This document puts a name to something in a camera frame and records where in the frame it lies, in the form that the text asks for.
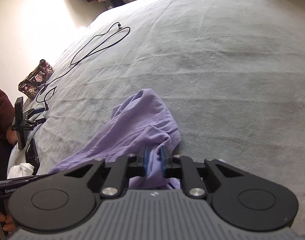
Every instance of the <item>round black motor cover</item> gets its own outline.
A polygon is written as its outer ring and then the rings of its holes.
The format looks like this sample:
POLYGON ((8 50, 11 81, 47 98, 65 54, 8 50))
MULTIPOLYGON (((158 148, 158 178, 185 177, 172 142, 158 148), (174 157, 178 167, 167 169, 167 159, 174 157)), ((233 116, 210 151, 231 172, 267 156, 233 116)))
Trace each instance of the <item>round black motor cover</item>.
POLYGON ((14 221, 28 230, 57 231, 80 223, 95 203, 80 179, 55 174, 16 190, 9 209, 14 221))
POLYGON ((223 220, 249 231, 291 226, 298 211, 298 200, 290 190, 256 176, 227 179, 211 205, 223 220))

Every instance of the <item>red cloth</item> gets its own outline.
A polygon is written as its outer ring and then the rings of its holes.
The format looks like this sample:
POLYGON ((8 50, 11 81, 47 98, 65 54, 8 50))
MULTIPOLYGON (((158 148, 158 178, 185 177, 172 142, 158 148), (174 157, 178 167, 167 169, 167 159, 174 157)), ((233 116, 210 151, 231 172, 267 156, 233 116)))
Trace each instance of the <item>red cloth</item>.
POLYGON ((0 138, 6 138, 6 130, 11 127, 15 109, 7 95, 0 90, 0 138))

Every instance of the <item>purple shirt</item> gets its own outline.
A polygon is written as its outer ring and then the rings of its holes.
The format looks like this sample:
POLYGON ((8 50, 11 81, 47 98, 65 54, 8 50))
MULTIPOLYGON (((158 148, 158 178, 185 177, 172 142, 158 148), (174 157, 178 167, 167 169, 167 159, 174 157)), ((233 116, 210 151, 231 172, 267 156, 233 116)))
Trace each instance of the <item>purple shirt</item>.
POLYGON ((62 160, 50 171, 70 169, 94 158, 113 162, 118 156, 137 153, 143 145, 150 152, 147 176, 130 179, 130 188, 180 188, 177 179, 164 179, 158 155, 161 146, 170 152, 180 142, 177 123, 167 106, 152 89, 140 90, 113 109, 111 120, 80 151, 62 160))

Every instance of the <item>gray bedsheet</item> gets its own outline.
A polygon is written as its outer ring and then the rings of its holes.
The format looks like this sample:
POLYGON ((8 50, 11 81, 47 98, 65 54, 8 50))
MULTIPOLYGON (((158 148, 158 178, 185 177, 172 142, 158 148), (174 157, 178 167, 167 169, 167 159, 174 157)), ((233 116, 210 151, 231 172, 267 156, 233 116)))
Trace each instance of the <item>gray bedsheet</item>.
MULTIPOLYGON (((30 135, 39 173, 80 150, 114 106, 152 88, 179 125, 182 153, 288 187, 300 202, 293 227, 305 234, 305 0, 138 0, 102 13, 52 80, 117 20, 130 35, 56 81, 47 121, 30 135)), ((24 161, 14 150, 9 166, 24 161)))

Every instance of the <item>handbag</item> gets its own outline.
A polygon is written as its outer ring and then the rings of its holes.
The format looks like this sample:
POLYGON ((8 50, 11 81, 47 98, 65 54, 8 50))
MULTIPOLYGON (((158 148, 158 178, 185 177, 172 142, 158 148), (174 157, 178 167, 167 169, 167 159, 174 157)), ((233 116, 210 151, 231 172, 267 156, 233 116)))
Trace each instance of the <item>handbag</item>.
POLYGON ((18 90, 34 99, 43 85, 49 80, 54 73, 53 68, 48 62, 42 59, 39 65, 18 85, 18 90))

